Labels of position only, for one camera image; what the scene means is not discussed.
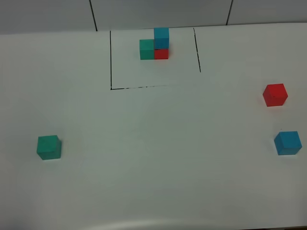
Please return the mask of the red template cube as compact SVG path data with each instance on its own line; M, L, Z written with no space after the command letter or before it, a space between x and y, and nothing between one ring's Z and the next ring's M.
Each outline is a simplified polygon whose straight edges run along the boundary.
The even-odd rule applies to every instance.
M154 59L169 59L169 49L155 49Z

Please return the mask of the green template cube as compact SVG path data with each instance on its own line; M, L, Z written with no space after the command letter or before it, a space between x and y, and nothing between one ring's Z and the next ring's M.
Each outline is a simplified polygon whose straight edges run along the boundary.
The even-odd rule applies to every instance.
M154 59L154 40L140 39L139 51L140 51L140 60Z

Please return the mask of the blue template cube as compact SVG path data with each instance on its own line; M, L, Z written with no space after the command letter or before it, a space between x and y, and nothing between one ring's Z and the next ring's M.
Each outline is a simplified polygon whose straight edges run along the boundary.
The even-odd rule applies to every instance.
M154 48L169 49L169 28L154 28Z

